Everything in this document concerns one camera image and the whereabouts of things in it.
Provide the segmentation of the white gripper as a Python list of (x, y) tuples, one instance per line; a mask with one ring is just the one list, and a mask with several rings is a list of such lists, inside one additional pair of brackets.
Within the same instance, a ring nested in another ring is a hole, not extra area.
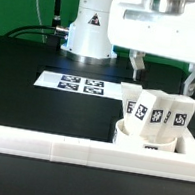
[(183, 83), (182, 94), (195, 91), (195, 2), (185, 5), (182, 14), (152, 10), (152, 0), (113, 0), (108, 38), (115, 46), (135, 49), (129, 52), (133, 80), (143, 70), (145, 53), (189, 65), (190, 75)]

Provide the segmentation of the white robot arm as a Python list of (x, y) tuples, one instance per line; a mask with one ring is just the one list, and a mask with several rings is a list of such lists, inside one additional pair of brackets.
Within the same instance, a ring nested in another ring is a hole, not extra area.
[(80, 0), (67, 34), (62, 49), (86, 64), (115, 59), (115, 46), (130, 51), (134, 71), (145, 55), (186, 62), (182, 93), (195, 91), (195, 0)]

